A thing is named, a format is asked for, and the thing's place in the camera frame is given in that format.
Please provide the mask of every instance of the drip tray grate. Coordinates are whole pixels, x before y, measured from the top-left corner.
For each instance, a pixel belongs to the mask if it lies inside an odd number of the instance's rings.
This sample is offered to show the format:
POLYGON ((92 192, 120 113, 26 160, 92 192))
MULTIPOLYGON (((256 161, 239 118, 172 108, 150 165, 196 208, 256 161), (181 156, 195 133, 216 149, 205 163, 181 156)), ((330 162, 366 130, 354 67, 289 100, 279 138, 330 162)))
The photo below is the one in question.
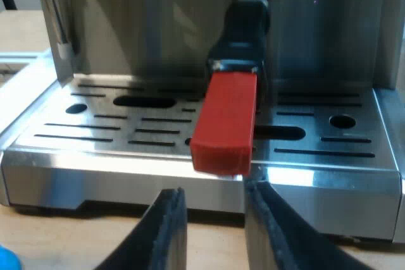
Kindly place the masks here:
MULTIPOLYGON (((79 81, 54 96, 11 149, 190 159, 189 142, 203 103, 190 97, 193 90, 79 81), (183 99, 174 97, 183 93, 183 99)), ((256 113, 252 161, 396 169, 372 89, 350 94, 283 90, 273 108, 256 113)))

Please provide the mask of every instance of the wooden table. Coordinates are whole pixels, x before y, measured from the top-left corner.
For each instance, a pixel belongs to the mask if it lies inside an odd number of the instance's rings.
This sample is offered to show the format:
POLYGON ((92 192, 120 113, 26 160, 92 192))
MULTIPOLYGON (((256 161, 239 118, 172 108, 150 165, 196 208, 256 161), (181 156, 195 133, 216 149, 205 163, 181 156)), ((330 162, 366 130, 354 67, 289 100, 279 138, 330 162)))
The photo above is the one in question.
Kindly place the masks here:
MULTIPOLYGON (((41 11, 0 13, 0 37, 0 52, 43 51, 49 46, 41 11)), ((93 269, 141 215, 120 206, 73 214, 27 214, 0 206, 0 244, 17 253, 26 270, 93 269)), ((199 213, 188 225, 187 241, 188 269, 249 269, 240 218, 199 213)), ((340 245, 375 269, 405 268, 403 245, 340 245)))

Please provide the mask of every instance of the round hole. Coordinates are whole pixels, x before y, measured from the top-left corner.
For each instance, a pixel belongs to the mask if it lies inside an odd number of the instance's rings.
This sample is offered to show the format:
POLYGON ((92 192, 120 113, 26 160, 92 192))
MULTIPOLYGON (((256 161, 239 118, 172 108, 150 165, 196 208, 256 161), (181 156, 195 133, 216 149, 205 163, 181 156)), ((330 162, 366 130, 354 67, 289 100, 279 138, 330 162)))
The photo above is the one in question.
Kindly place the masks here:
POLYGON ((356 125, 356 120, 349 115, 335 115, 329 119, 332 126, 339 129, 349 129, 356 125))
POLYGON ((85 104, 74 104, 66 109, 66 113, 69 114, 78 114, 87 109, 85 104))

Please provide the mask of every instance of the slot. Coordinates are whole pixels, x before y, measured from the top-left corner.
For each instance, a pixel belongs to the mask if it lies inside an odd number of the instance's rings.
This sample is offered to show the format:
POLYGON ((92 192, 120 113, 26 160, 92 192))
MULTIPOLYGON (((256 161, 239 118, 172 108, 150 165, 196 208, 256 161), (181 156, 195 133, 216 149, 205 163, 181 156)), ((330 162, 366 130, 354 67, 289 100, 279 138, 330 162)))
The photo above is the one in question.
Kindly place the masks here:
POLYGON ((309 112, 277 112, 280 116, 314 116, 314 113, 309 112))
POLYGON ((79 84, 77 85, 80 88, 100 88, 100 89, 123 89, 123 90, 132 90, 132 91, 144 91, 144 88, 138 87, 126 87, 122 85, 86 85, 86 84, 79 84))
POLYGON ((160 145, 163 147, 174 147, 174 142, 150 142, 145 140, 130 140, 128 142, 131 145, 160 145))
POLYGON ((77 139, 77 140, 87 140, 90 142, 112 142, 112 138, 96 138, 96 137, 74 137, 74 136, 61 136, 61 135, 47 135, 47 134, 35 134, 35 137, 46 137, 46 138, 62 138, 62 139, 77 139))
POLYGON ((360 97, 358 93, 279 92, 280 97, 360 97))
POLYGON ((374 153, 363 152, 342 152, 342 151, 322 151, 322 150, 295 150, 295 149, 274 149, 277 153, 309 154, 322 156, 347 156, 347 157, 365 157, 374 158, 374 153))
POLYGON ((127 120, 128 116, 122 116, 122 115, 102 115, 102 114, 95 114, 95 118, 111 118, 114 120, 127 120))
POLYGON ((179 130, 155 130, 155 129, 135 129, 139 133, 156 133, 156 134, 180 134, 179 130))
POLYGON ((142 121, 154 121, 157 123, 191 123, 192 120, 181 120, 175 118, 149 118, 143 117, 142 121))
POLYGON ((254 139, 300 140, 305 137, 305 130, 297 126, 254 126, 254 139))
POLYGON ((67 125, 64 123, 46 123, 46 126, 67 126, 72 128, 100 129, 100 130, 121 130, 119 126, 93 126, 93 125, 67 125))
POLYGON ((182 112, 188 112, 188 113, 194 113, 195 111, 196 111, 196 109, 186 109, 186 108, 182 109, 182 112))
POLYGON ((91 94, 91 93, 70 93, 72 96, 84 96, 84 97, 106 97, 106 94, 91 94))
POLYGON ((296 102, 280 101, 279 106, 361 107, 358 102, 296 102))
POLYGON ((74 104, 66 109, 68 114, 78 114, 87 110, 87 105, 85 104, 74 104))
POLYGON ((138 97, 138 96, 119 96, 113 101, 116 106, 123 107, 151 107, 167 109, 176 104, 176 100, 172 98, 159 97, 138 97))
POLYGON ((359 144, 369 144, 371 139, 368 138, 354 138, 354 137, 321 137, 322 142, 356 142, 359 144))

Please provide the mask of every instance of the metal edge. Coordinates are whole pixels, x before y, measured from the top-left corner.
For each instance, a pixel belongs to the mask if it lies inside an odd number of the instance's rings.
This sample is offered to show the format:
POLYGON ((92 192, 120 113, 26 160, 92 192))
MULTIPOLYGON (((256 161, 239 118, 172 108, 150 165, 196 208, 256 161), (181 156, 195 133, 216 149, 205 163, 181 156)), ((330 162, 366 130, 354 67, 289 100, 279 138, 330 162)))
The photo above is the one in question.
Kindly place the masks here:
POLYGON ((51 52, 48 50, 0 88, 0 135, 56 81, 51 52))
POLYGON ((42 10, 44 12, 44 19, 49 43, 51 45, 54 60, 54 70, 56 70, 56 74, 60 83, 69 82, 73 78, 73 61, 71 59, 63 60, 59 55, 58 38, 55 30, 56 25, 53 23, 54 18, 51 12, 53 8, 47 4, 46 0, 40 0, 40 2, 42 5, 42 10))
POLYGON ((4 153, 0 151, 0 204, 2 204, 3 206, 10 206, 7 195, 6 182, 4 180, 3 169, 1 166, 3 155, 4 153))
POLYGON ((375 95, 401 177, 401 197, 393 242, 405 243, 405 107, 395 90, 375 89, 375 95))

